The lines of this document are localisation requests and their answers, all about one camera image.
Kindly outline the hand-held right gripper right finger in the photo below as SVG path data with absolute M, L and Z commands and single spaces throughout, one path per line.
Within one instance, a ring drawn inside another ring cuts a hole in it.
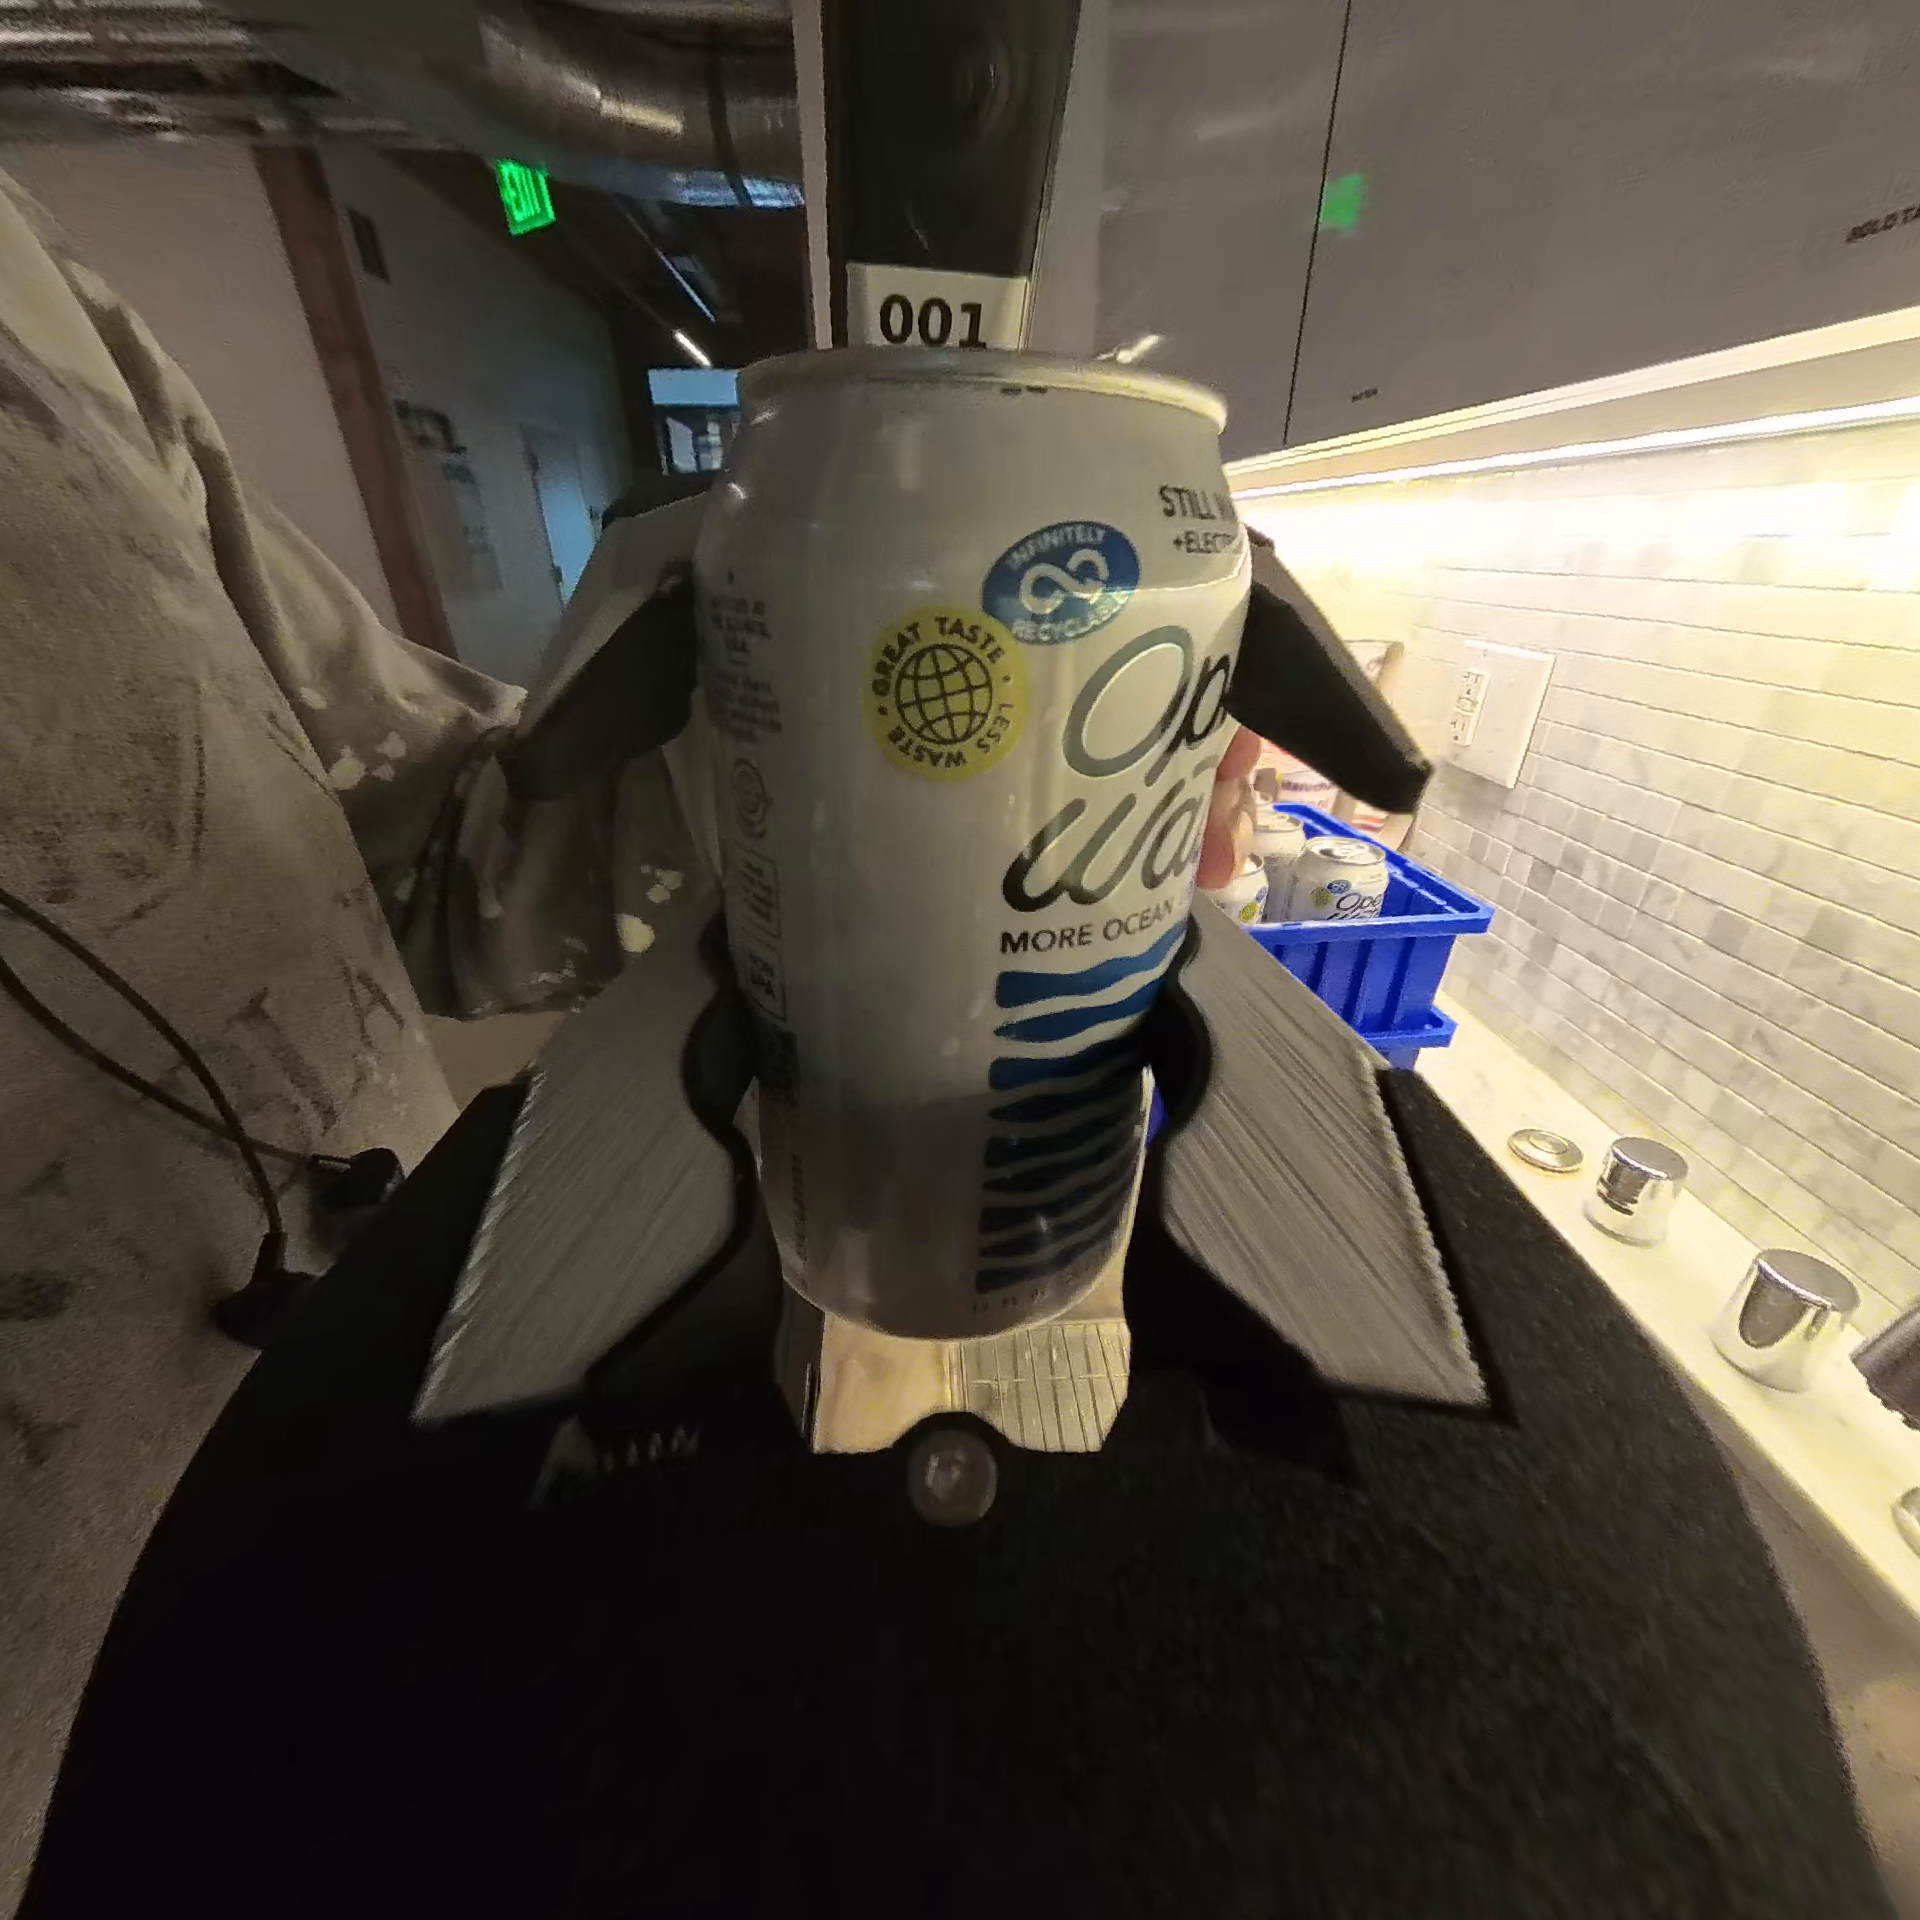
M 1314 1383 L 1487 1409 L 1387 1105 L 1387 1063 L 1240 924 L 1196 917 L 1146 1026 L 1163 1105 L 1140 1228 Z

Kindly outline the person's grey patterned clothing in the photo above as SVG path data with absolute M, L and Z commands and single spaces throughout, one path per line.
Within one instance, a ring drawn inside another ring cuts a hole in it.
M 4 179 L 4 891 L 263 1139 L 424 1151 L 443 1070 L 374 830 L 511 695 L 374 614 L 183 367 Z M 85 1669 L 242 1374 L 242 1159 L 4 1004 L 4 1688 Z

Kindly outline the black drawstring end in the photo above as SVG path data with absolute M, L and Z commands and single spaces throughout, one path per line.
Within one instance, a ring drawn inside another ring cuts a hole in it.
M 207 1320 L 227 1343 L 267 1354 L 315 1287 L 312 1273 L 292 1265 L 285 1228 L 267 1228 L 249 1279 L 214 1299 Z
M 81 963 L 110 998 L 118 998 L 132 1018 L 148 1026 L 150 1036 L 173 1054 L 174 1068 L 188 1074 L 188 1080 L 203 1090 L 203 1105 L 166 1090 L 160 1080 L 128 1068 L 108 1047 L 85 1036 L 70 1021 L 55 1015 L 45 998 L 36 998 L 23 974 L 13 963 L 4 963 L 4 998 L 26 1015 L 58 1047 L 79 1058 L 85 1068 L 94 1068 L 110 1084 L 128 1090 L 132 1096 L 157 1109 L 195 1128 L 198 1133 L 220 1141 L 231 1151 L 246 1177 L 268 1215 L 268 1232 L 285 1232 L 279 1219 L 279 1189 L 268 1177 L 268 1161 L 292 1169 L 315 1181 L 315 1197 L 323 1213 L 347 1219 L 359 1213 L 376 1213 L 402 1177 L 400 1159 L 386 1147 L 362 1147 L 357 1155 L 329 1155 L 329 1151 L 304 1151 L 292 1143 L 267 1141 L 253 1133 L 227 1096 L 226 1084 L 203 1058 L 203 1051 L 157 1011 L 150 998 L 144 998 L 136 982 L 128 982 L 105 955 L 97 955 L 79 934 L 60 927 L 50 913 L 36 911 L 34 904 L 19 901 L 18 894 L 4 891 L 4 917 L 13 924 L 29 927 L 50 948 L 58 948 L 70 963 Z

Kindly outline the pile of silver cans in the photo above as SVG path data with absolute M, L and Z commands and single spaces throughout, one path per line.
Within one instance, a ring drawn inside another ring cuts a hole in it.
M 1204 901 L 1246 927 L 1373 924 L 1389 886 L 1387 851 L 1343 833 L 1314 833 L 1268 804 L 1256 819 L 1240 872 Z

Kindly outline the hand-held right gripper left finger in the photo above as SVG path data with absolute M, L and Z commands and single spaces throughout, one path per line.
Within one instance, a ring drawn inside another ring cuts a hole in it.
M 564 1402 L 725 1250 L 745 1080 L 694 1068 L 694 1039 L 730 982 L 725 934 L 658 940 L 553 1032 L 429 1339 L 412 1424 Z

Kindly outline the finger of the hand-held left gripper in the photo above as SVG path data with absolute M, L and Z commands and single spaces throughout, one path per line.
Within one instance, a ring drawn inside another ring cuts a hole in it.
M 1362 804 L 1416 811 L 1435 775 L 1421 742 L 1259 531 L 1248 565 L 1243 727 Z
M 601 531 L 502 752 L 516 801 L 585 792 L 686 732 L 704 515 L 703 499 L 672 499 Z

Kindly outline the person's left hand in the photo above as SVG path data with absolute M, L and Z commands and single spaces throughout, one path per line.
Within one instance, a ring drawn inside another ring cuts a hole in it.
M 1237 883 L 1256 841 L 1256 770 L 1261 757 L 1261 734 L 1237 725 L 1217 766 L 1204 836 L 1196 867 L 1196 891 L 1219 894 Z

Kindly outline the white wall outlet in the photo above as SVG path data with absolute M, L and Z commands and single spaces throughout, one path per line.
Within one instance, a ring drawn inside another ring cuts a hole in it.
M 1552 675 L 1552 652 L 1465 641 L 1446 709 L 1446 766 L 1487 785 L 1519 788 Z

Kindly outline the under-cabinet light strip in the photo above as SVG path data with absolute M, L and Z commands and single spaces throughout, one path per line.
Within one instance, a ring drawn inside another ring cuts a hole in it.
M 1446 480 L 1446 477 L 1588 465 L 1588 462 L 1606 462 L 1606 460 L 1665 458 L 1665 454 L 1704 449 L 1704 445 L 1750 445 L 1750 443 L 1775 443 L 1775 440 L 1798 440 L 1798 435 L 1818 435 L 1818 432 L 1878 430 L 1878 425 L 1912 424 L 1912 419 L 1917 419 L 1917 397 L 1886 397 L 1886 400 L 1862 400 L 1862 404 L 1851 404 L 1851 406 L 1796 411 L 1796 413 L 1778 413 L 1778 415 L 1704 424 L 1704 425 L 1684 425 L 1684 430 L 1599 435 L 1599 440 L 1580 440 L 1580 443 L 1500 449 L 1500 454 L 1479 454 L 1479 458 L 1377 465 L 1377 471 L 1333 473 L 1333 477 L 1295 477 L 1295 480 L 1283 480 L 1283 483 L 1237 487 L 1237 503 L 1278 499 L 1278 496 L 1295 496 L 1295 493 L 1349 493 L 1349 490 L 1371 490 L 1371 487 L 1406 487 L 1406 483 L 1427 483 L 1427 480 Z

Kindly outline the person's left forearm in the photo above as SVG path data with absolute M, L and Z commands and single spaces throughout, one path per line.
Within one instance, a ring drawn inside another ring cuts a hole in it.
M 669 744 L 559 801 L 516 801 L 484 732 L 386 883 L 398 948 L 429 1018 L 568 1011 L 653 948 L 694 940 L 718 897 Z

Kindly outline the metal ceiling duct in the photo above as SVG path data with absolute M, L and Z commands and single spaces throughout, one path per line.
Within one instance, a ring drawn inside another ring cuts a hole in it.
M 789 37 L 479 3 L 469 94 L 522 130 L 635 163 L 804 179 Z

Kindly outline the grey wall cabinets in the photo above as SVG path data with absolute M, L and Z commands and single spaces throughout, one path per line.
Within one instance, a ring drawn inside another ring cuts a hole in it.
M 1090 3 L 1035 341 L 1266 458 L 1917 305 L 1917 3 Z

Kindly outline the silver drink can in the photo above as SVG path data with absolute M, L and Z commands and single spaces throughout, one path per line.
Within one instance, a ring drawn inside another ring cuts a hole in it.
M 1248 606 L 1212 390 L 1114 360 L 754 361 L 693 560 L 785 1283 L 902 1339 L 1114 1259 Z

